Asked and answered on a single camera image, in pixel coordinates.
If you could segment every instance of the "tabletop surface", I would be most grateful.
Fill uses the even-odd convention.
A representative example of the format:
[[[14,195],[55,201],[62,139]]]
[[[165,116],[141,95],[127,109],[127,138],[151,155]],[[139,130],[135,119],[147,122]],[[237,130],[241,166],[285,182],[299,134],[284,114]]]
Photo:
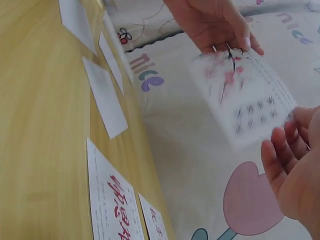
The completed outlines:
[[[173,240],[137,98],[125,74],[125,97],[112,81],[128,129],[110,140],[98,112],[82,56],[110,72],[98,48],[100,31],[111,41],[104,10],[96,0],[80,2],[98,57],[62,26],[58,0],[0,1],[0,239],[93,239],[90,137],[133,185],[137,203],[141,193],[162,213]],[[138,209],[148,239],[140,204]]]

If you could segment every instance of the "blurry card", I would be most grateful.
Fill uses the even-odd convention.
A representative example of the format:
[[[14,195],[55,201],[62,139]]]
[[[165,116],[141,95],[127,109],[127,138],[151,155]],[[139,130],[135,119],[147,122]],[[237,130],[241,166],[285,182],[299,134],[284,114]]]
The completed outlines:
[[[78,0],[59,0],[59,7],[62,24],[97,55],[85,8]]]
[[[229,51],[200,56],[194,82],[230,143],[245,147],[271,135],[291,117],[296,103],[280,77],[256,52]]]
[[[113,55],[113,53],[108,45],[108,42],[102,32],[100,32],[99,46],[101,48],[101,51],[103,53],[105,60],[107,61],[108,65],[109,65],[109,68],[112,71],[112,74],[115,78],[116,83],[118,84],[122,94],[124,95],[125,92],[124,92],[124,84],[122,81],[121,71],[120,71],[118,63],[115,59],[115,56]]]
[[[114,85],[105,69],[85,57],[82,61],[103,124],[109,138],[113,139],[128,128]]]
[[[134,188],[87,139],[93,237],[144,240]]]
[[[150,240],[168,240],[165,224],[158,212],[140,193],[140,203]]]

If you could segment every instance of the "hand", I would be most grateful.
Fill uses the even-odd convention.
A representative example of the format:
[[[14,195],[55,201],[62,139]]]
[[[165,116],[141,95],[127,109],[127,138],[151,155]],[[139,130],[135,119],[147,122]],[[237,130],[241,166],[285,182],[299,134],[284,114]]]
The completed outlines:
[[[202,53],[251,47],[264,54],[231,0],[164,0],[176,22]]]
[[[320,106],[294,115],[262,143],[262,163],[283,214],[320,239]]]

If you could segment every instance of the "pink heart shape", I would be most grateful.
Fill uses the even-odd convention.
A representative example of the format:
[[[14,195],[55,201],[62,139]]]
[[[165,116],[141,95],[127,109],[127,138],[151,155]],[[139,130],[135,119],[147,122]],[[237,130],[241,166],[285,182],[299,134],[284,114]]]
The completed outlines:
[[[230,229],[244,236],[264,233],[284,217],[266,174],[253,162],[244,162],[232,173],[223,197],[223,213]]]

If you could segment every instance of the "bedsheet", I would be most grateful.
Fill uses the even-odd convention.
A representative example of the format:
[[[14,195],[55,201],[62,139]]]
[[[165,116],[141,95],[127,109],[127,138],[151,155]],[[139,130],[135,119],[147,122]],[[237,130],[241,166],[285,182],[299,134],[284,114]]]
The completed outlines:
[[[298,105],[319,105],[320,15],[280,12],[246,20]],[[299,222],[281,214],[260,144],[230,151],[189,74],[199,54],[185,33],[127,53],[177,239],[190,240],[201,229],[197,240],[206,234],[210,240],[310,240]]]
[[[319,11],[319,0],[233,0],[243,15],[283,11]],[[125,51],[178,32],[180,27],[162,0],[104,0]]]

